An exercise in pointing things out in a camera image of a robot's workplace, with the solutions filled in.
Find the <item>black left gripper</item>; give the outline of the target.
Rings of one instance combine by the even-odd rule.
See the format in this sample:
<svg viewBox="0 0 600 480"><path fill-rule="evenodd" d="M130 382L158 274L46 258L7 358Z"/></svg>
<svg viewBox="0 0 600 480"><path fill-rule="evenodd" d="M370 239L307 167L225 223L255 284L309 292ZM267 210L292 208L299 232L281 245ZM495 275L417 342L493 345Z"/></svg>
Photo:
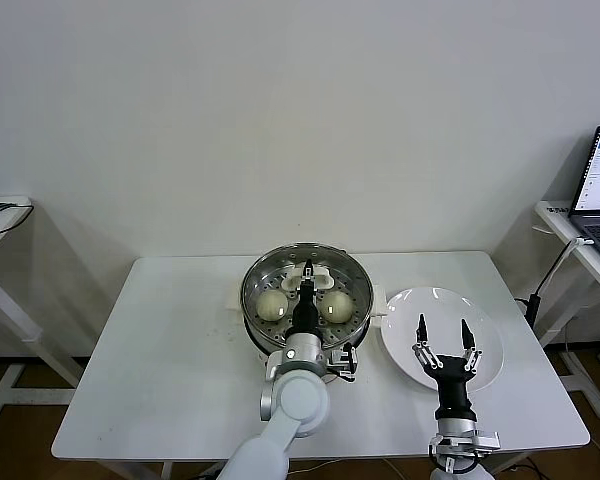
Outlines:
<svg viewBox="0 0 600 480"><path fill-rule="evenodd" d="M315 274L311 259L307 259L302 272L300 281L298 303L293 309L292 323L290 327L291 334L308 333L320 334L319 330L319 311L315 304Z"/></svg>

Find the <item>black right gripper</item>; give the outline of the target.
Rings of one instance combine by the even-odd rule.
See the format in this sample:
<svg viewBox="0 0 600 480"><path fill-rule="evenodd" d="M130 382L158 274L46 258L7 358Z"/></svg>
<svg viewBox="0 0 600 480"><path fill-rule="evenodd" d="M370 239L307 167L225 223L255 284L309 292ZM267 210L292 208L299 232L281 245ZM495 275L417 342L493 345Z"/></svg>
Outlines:
<svg viewBox="0 0 600 480"><path fill-rule="evenodd" d="M463 356L436 355L428 343L425 316L419 316L416 342L412 350L424 372L437 385L439 407L436 413L472 413L466 384L475 377L483 352L465 319L461 320Z"/></svg>

